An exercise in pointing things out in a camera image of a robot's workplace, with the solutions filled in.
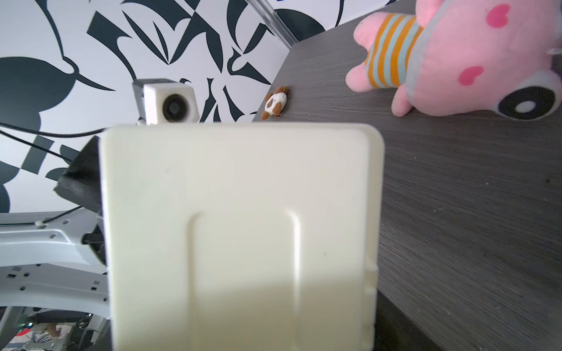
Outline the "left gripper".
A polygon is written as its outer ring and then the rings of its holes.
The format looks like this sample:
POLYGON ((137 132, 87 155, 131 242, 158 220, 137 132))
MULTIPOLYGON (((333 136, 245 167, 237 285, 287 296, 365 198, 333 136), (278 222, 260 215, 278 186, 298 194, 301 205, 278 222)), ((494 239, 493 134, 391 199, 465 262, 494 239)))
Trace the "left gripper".
POLYGON ((96 214, 102 210, 99 142, 94 136, 83 147, 54 188, 61 198, 96 214))

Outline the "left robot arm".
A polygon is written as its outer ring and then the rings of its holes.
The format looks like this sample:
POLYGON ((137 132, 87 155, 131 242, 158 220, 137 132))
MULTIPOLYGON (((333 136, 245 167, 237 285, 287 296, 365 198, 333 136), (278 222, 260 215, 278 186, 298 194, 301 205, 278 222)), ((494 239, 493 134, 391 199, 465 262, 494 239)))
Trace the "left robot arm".
POLYGON ((1 214, 1 346, 19 328, 74 322, 107 341, 111 320, 98 137, 57 181, 76 208, 1 214))

